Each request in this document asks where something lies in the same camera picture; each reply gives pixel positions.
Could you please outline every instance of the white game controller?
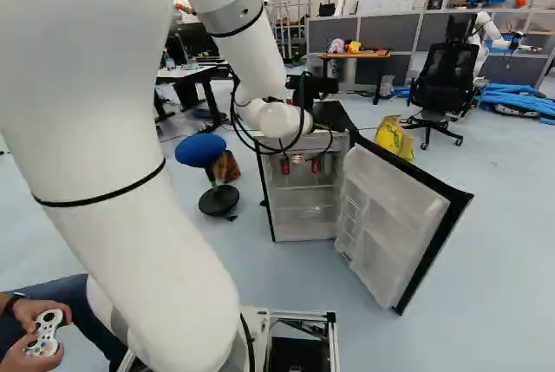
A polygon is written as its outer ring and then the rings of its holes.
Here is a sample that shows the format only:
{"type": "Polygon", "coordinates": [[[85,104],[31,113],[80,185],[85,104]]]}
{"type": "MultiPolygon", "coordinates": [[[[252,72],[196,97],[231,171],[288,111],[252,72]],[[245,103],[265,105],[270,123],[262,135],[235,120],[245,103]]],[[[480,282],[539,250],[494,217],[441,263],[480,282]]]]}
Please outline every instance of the white game controller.
{"type": "Polygon", "coordinates": [[[63,325],[63,311],[44,311],[36,318],[36,340],[25,348],[27,356],[50,357],[56,353],[60,343],[56,340],[56,331],[63,325]]]}

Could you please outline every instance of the grey floor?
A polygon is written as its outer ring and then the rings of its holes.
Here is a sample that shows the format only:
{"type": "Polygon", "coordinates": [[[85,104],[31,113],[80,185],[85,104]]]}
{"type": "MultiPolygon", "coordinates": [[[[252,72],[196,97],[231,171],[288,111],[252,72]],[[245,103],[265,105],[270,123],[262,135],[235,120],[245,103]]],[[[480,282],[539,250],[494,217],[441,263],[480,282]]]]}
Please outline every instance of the grey floor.
{"type": "MultiPolygon", "coordinates": [[[[213,87],[227,110],[230,83],[213,87]]],[[[554,96],[555,79],[542,89],[554,96]]],[[[358,127],[417,110],[402,101],[372,106],[356,95],[337,98],[358,127]]],[[[206,178],[173,160],[182,138],[170,139],[197,127],[177,116],[164,126],[163,140],[169,140],[161,145],[184,211],[229,269],[244,304],[337,310],[344,371],[553,371],[555,127],[473,111],[453,125],[465,135],[462,147],[434,134],[428,151],[416,150],[416,165],[475,199],[401,318],[378,307],[331,242],[271,242],[258,205],[262,192],[254,156],[225,128],[218,134],[244,174],[236,183],[238,219],[229,223],[199,214],[196,200],[207,188],[206,178]]],[[[370,138],[374,132],[365,131],[370,138]]],[[[29,196],[10,156],[0,157],[0,244],[0,290],[82,271],[29,196]]],[[[58,370],[106,370],[101,354],[75,328],[63,330],[62,340],[66,358],[58,370]]]]}

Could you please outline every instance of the blue stool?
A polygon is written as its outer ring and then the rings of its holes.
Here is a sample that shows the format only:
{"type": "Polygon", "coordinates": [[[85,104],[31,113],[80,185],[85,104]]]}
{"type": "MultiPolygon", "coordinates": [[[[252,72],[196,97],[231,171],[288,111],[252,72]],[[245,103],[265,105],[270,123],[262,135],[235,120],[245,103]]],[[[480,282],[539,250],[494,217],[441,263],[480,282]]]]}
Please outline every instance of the blue stool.
{"type": "Polygon", "coordinates": [[[225,216],[239,201],[239,191],[234,186],[218,186],[212,170],[214,163],[224,153],[225,140],[214,134],[195,134],[185,138],[175,148],[175,159],[186,166],[204,168],[212,188],[202,195],[199,209],[208,216],[225,216]]]}

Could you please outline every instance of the hand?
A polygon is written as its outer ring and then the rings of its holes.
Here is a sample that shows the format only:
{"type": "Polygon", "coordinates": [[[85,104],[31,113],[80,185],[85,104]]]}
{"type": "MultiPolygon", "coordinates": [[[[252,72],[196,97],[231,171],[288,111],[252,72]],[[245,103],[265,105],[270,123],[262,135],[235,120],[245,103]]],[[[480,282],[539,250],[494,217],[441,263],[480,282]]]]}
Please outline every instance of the hand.
{"type": "Polygon", "coordinates": [[[14,314],[27,333],[36,331],[36,318],[44,311],[59,309],[63,311],[65,324],[71,323],[71,309],[62,303],[49,300],[29,300],[22,298],[14,304],[14,314]]]}
{"type": "Polygon", "coordinates": [[[35,335],[25,335],[14,344],[0,363],[0,372],[48,372],[58,366],[63,358],[63,345],[51,357],[27,356],[24,349],[35,340],[35,335]]]}

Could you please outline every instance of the white desk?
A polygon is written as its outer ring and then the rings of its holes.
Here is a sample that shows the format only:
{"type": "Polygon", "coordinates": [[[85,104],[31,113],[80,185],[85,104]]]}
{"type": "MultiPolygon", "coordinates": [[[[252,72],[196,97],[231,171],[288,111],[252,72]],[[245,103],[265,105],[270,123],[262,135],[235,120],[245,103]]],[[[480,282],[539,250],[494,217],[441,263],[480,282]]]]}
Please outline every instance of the white desk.
{"type": "Polygon", "coordinates": [[[157,77],[160,79],[184,79],[191,75],[196,75],[200,72],[205,72],[210,69],[215,69],[216,65],[202,65],[193,70],[184,70],[181,67],[177,67],[175,70],[160,69],[158,70],[157,77]]]}
{"type": "MultiPolygon", "coordinates": [[[[212,92],[212,87],[210,85],[210,80],[212,79],[212,72],[213,70],[217,69],[218,67],[229,67],[227,62],[223,62],[221,64],[200,64],[195,69],[182,69],[181,67],[177,67],[174,70],[168,69],[160,69],[158,70],[158,74],[156,75],[156,84],[163,84],[163,83],[173,83],[177,81],[190,81],[191,84],[200,83],[205,91],[205,98],[206,103],[208,104],[208,108],[210,109],[210,115],[212,117],[212,125],[207,126],[202,132],[211,132],[217,127],[219,127],[222,122],[222,116],[218,110],[218,105],[216,104],[216,99],[214,98],[214,93],[212,92]]],[[[183,108],[186,107],[185,99],[180,98],[180,103],[183,108]]],[[[159,115],[159,121],[163,121],[167,119],[170,114],[167,114],[164,110],[162,102],[156,91],[154,90],[154,106],[156,107],[156,111],[159,115]]]]}

